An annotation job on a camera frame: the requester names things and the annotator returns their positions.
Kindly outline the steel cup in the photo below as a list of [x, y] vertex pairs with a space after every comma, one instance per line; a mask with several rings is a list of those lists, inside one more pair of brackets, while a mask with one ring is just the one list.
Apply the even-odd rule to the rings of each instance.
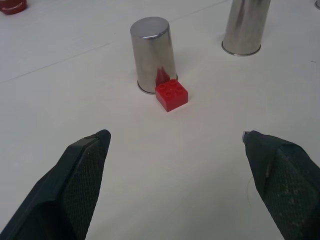
[[130, 27], [137, 85], [147, 94], [178, 77], [169, 22], [158, 16], [142, 18]]
[[246, 57], [261, 49], [271, 0], [233, 0], [221, 46], [233, 56]]

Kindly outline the red toy building brick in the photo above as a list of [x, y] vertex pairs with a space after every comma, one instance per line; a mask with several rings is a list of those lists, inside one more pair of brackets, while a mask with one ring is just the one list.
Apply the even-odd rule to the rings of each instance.
[[167, 112], [188, 103], [189, 99], [188, 91], [176, 79], [159, 84], [155, 96]]

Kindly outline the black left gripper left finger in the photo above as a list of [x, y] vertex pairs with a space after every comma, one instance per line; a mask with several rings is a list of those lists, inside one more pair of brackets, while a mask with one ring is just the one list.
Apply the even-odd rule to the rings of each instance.
[[110, 142], [103, 129], [69, 145], [31, 189], [0, 240], [85, 240]]

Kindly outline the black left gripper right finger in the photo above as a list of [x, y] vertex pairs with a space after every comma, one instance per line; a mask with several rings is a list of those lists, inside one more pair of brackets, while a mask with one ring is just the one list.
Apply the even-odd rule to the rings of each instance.
[[284, 240], [320, 240], [320, 167], [293, 142], [254, 130], [242, 141], [256, 190]]

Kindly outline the dark red round object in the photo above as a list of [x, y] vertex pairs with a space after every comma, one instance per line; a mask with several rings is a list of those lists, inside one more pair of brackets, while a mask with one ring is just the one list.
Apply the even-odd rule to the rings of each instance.
[[27, 8], [27, 0], [0, 0], [0, 12], [13, 15]]

